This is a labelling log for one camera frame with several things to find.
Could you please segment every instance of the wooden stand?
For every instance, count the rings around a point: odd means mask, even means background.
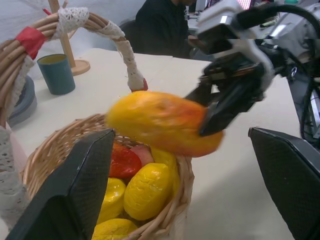
[[[58,12],[58,10],[60,8],[58,0],[48,0],[48,2],[49,2],[49,5],[50,5],[51,12],[52,13]],[[67,4],[68,4],[68,2],[64,1],[62,7],[65,8],[67,6]],[[61,42],[61,45],[62,45],[63,52],[67,56],[67,58],[69,60],[69,64],[70,64],[73,76],[84,74],[90,69],[90,64],[89,64],[88,61],[79,60],[79,59],[75,60],[75,58],[74,58],[74,54],[72,53],[72,49],[71,49],[71,45],[70,45],[69,39],[75,34],[75,32],[76,31],[73,31],[69,35],[68,34],[64,34],[60,38],[60,42]]]

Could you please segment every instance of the blue cup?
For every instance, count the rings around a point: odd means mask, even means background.
[[[53,95],[64,95],[75,88],[75,80],[65,54],[53,54],[37,61],[48,89]]]

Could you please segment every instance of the basket handle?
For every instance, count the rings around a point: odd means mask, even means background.
[[[127,66],[128,86],[131,91],[147,90],[148,85],[137,69],[134,52],[122,30],[113,22],[88,11],[86,7],[60,8],[30,28],[43,34],[48,41],[80,27],[114,41],[118,52]],[[25,47],[18,40],[7,40],[0,44],[0,126],[6,126],[24,87],[25,77],[34,65]]]
[[[115,42],[127,66],[131,91],[148,89],[146,80],[137,69],[133,50],[125,34],[113,22],[89,12],[85,7],[60,8],[58,13],[25,28],[18,35],[19,40],[7,40],[0,44],[0,216],[9,229],[15,225],[30,199],[15,168],[6,119],[19,100],[26,75],[34,65],[33,59],[42,44],[59,39],[63,34],[80,27]]]

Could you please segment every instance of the yellow fruit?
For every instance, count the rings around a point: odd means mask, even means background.
[[[150,149],[154,162],[157,164],[165,164],[171,170],[172,193],[171,196],[169,196],[169,200],[171,201],[171,199],[176,196],[180,185],[180,177],[178,173],[176,157],[170,152],[162,151],[153,146],[150,146]]]
[[[124,210],[144,221],[161,211],[172,189],[171,171],[162,163],[149,163],[131,179],[124,193]]]
[[[96,224],[114,219],[121,214],[124,209],[125,190],[126,185],[123,181],[117,178],[108,178],[108,184]]]
[[[123,136],[169,153],[201,157],[217,150],[224,135],[199,136],[206,112],[206,107],[172,94],[136,91],[121,98],[105,122]]]
[[[120,240],[128,237],[136,229],[132,221],[115,218],[95,226],[91,240]]]

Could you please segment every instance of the computer monitor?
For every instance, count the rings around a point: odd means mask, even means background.
[[[222,0],[206,0],[205,1],[205,6],[206,8],[212,7],[213,5],[221,2]],[[244,10],[247,10],[251,7],[255,6],[255,3],[257,2],[257,0],[237,0],[240,5],[243,7]]]

